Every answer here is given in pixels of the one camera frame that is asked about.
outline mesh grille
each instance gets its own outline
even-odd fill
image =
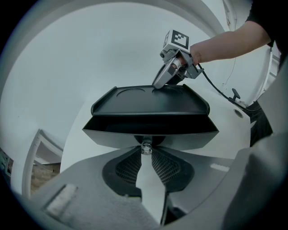
[[[136,185],[137,174],[141,168],[141,153],[135,152],[116,166],[116,174],[125,182]]]
[[[155,151],[152,153],[152,166],[163,184],[175,178],[180,172],[180,166],[177,162],[159,152],[155,153]]]

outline round tray indentation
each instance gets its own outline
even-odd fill
[[[172,87],[165,87],[165,88],[160,88],[160,89],[153,89],[152,91],[153,94],[169,94],[172,96],[181,96],[182,92],[180,90],[177,90]]]
[[[119,95],[124,95],[128,91],[129,91],[129,93],[131,93],[132,91],[133,91],[133,93],[145,93],[146,92],[142,88],[128,88],[128,89],[124,89],[121,92],[119,92],[116,97],[118,97]]]
[[[243,118],[243,115],[242,115],[242,113],[241,113],[240,111],[234,109],[234,112],[235,112],[235,114],[236,114],[238,117]]]

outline black cable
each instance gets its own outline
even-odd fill
[[[225,97],[229,102],[231,102],[232,104],[238,106],[239,108],[241,108],[242,110],[249,112],[249,113],[255,113],[261,110],[261,108],[257,109],[257,110],[249,110],[244,108],[243,106],[239,105],[238,103],[236,103],[235,101],[231,100],[229,97],[225,96],[212,82],[211,80],[208,78],[208,76],[206,75],[205,71],[202,72],[203,75],[205,76],[205,78],[207,79],[207,81],[213,86],[214,89],[216,89],[216,91],[218,93],[220,93],[223,97]]]

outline black sleeve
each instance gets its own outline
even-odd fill
[[[254,0],[250,9],[250,14],[246,20],[257,23],[267,32],[271,39],[271,42],[268,45],[271,47],[275,41],[273,17],[275,17],[275,15],[271,14],[271,3],[266,0]]]

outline wooden floor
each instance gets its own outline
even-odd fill
[[[31,177],[31,195],[33,195],[41,186],[60,173],[60,164],[47,165],[53,172],[45,170],[38,165],[33,165]]]

